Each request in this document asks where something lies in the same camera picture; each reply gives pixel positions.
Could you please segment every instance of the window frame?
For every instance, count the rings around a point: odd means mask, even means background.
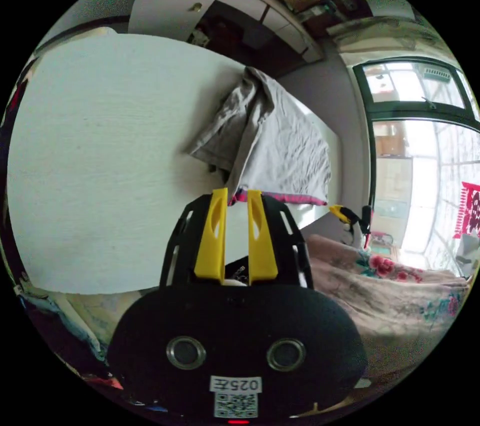
[[[453,106],[451,104],[443,104],[435,101],[385,101],[374,102],[373,95],[370,92],[367,77],[364,73],[365,66],[373,66],[377,64],[388,64],[393,62],[411,62],[427,64],[432,66],[442,67],[447,69],[460,93],[460,97],[464,104],[464,109]],[[443,61],[436,59],[424,58],[419,56],[400,56],[391,57],[388,59],[367,61],[357,66],[354,66],[353,73],[360,89],[360,94],[365,107],[367,117],[369,147],[370,147],[370,192],[369,201],[373,209],[375,209],[375,188],[377,183],[377,150],[375,145],[374,122],[378,121],[406,121],[406,120],[425,120],[437,121],[447,124],[455,124],[458,126],[467,127],[480,133],[480,122],[475,119],[473,107],[470,102],[467,91],[463,85],[457,68]],[[433,102],[435,109],[432,109],[430,104]]]

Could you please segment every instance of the yellow bracket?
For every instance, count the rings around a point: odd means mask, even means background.
[[[336,216],[341,222],[345,223],[345,224],[350,224],[350,220],[340,212],[340,209],[342,208],[343,206],[339,206],[338,204],[335,204],[334,206],[330,206],[329,209],[330,209],[330,212]]]
[[[215,189],[211,195],[205,226],[198,249],[194,274],[223,284],[225,278],[225,228],[228,189]]]
[[[273,280],[278,276],[274,247],[270,237],[269,225],[265,216],[262,193],[248,191],[248,277],[249,285],[255,281]],[[258,236],[255,237],[255,226]]]

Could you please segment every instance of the blanket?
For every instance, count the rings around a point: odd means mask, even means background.
[[[421,270],[313,235],[307,240],[316,290],[342,306],[367,353],[365,377],[387,390],[413,371],[455,320],[471,280]]]
[[[228,171],[229,204],[260,190],[286,203],[325,205],[329,146],[274,79],[246,67],[240,83],[187,150]]]

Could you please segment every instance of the label sticker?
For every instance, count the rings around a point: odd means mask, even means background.
[[[258,394],[262,392],[261,377],[210,376],[210,391],[222,394]]]
[[[215,393],[214,417],[258,417],[258,394]]]

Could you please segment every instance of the gray cloth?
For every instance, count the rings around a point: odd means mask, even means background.
[[[246,67],[239,85],[187,153],[230,171],[225,184],[229,200],[239,189],[255,189],[326,203],[328,149],[286,90]]]

